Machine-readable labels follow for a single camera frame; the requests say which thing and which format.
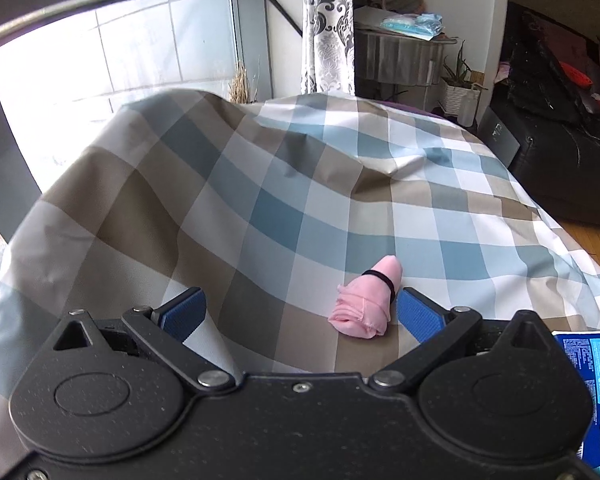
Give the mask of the black leather sofa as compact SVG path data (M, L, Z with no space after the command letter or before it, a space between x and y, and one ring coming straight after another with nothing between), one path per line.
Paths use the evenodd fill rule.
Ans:
M600 226L600 37L509 3L490 107L519 150L509 170L556 219ZM578 88L559 62L593 81Z

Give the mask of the checkered bed cover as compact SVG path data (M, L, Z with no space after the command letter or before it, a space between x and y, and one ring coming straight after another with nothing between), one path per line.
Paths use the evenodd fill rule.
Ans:
M0 276L0 478L26 451L7 400L61 315L115 318L197 286L193 346L231 370L370 374L414 346L328 317L382 257L438 304L600 330L600 267L475 136L339 94L127 105L42 195Z

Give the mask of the red cushion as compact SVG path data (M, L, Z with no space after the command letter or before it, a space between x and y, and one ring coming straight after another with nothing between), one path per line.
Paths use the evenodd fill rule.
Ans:
M562 66L562 70L568 79L575 84L578 88L581 89L589 89L593 85L592 79L585 73L581 72L577 68L566 62L559 62L560 66Z

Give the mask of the white potted plant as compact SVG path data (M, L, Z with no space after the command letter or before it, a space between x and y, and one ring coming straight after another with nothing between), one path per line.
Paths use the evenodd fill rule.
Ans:
M486 87L474 80L466 62L464 47L465 43L462 42L452 64L443 60L440 105L446 116L455 117L460 126L470 128L477 120L481 95Z

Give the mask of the patterned curtain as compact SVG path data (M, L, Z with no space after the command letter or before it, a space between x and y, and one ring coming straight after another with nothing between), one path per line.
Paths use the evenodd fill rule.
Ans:
M303 0L303 93L354 92L353 0Z

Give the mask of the pink rolled cloth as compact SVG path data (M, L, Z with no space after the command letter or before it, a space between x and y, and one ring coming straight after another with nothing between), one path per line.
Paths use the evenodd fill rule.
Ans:
M395 255L381 258L350 283L338 287L329 324L339 333L353 338L384 336L401 278L399 259Z

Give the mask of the large blue tissue pack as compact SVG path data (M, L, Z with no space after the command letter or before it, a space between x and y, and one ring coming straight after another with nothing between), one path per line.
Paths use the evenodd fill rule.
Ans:
M590 390L592 422L578 456L600 475L600 332L554 332L553 335Z

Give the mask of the grey draped side table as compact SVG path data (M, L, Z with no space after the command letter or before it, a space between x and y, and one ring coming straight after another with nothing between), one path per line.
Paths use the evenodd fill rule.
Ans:
M354 74L358 91L371 84L422 87L440 81L445 48L456 38L440 34L419 39L383 28L390 12L363 6L354 11Z

